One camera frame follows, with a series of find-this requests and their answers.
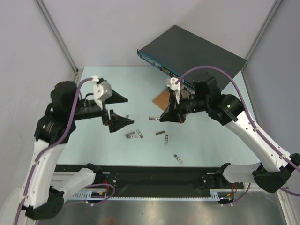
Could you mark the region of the silver SFP module plug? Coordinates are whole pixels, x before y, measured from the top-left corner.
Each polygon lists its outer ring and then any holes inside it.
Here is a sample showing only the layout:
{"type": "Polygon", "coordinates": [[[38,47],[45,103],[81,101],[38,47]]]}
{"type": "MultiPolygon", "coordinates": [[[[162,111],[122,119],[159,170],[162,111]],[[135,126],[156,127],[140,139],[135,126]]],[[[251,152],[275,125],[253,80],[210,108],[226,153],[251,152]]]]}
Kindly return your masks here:
{"type": "Polygon", "coordinates": [[[159,119],[160,119],[159,117],[154,117],[154,116],[149,117],[149,120],[151,120],[151,121],[156,121],[156,120],[159,120],[159,119]]]}

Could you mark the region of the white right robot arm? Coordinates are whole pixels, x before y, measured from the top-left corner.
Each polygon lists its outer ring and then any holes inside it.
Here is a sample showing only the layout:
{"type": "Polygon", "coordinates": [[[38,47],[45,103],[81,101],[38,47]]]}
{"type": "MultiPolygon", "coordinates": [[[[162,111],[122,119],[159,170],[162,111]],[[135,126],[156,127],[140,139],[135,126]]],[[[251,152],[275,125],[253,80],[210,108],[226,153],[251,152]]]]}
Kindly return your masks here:
{"type": "Polygon", "coordinates": [[[280,148],[257,125],[241,99],[223,94],[216,79],[205,73],[194,80],[194,93],[181,98],[180,81],[170,78],[167,109],[160,122],[184,123],[190,113],[206,112],[208,116],[236,134],[257,156],[259,163],[250,165],[223,164],[216,172],[216,184],[227,188],[236,182],[255,183],[268,193],[280,190],[300,165],[300,155],[280,148]]]}

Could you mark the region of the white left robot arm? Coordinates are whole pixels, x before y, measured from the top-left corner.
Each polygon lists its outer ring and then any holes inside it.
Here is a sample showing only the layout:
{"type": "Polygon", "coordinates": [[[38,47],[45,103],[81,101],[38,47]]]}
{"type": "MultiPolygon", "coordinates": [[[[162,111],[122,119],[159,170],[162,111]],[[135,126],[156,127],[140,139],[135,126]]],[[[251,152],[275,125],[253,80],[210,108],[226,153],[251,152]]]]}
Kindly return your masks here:
{"type": "Polygon", "coordinates": [[[102,78],[91,78],[90,81],[94,84],[92,100],[80,99],[81,86],[73,81],[60,82],[52,90],[51,102],[34,133],[31,168],[17,213],[24,211],[33,220],[51,219],[69,197],[83,188],[103,186],[113,189],[105,180],[102,169],[90,163],[62,184],[51,185],[58,159],[76,129],[77,120],[100,117],[110,133],[134,123],[106,108],[107,104],[125,103],[127,98],[115,92],[102,78]]]}

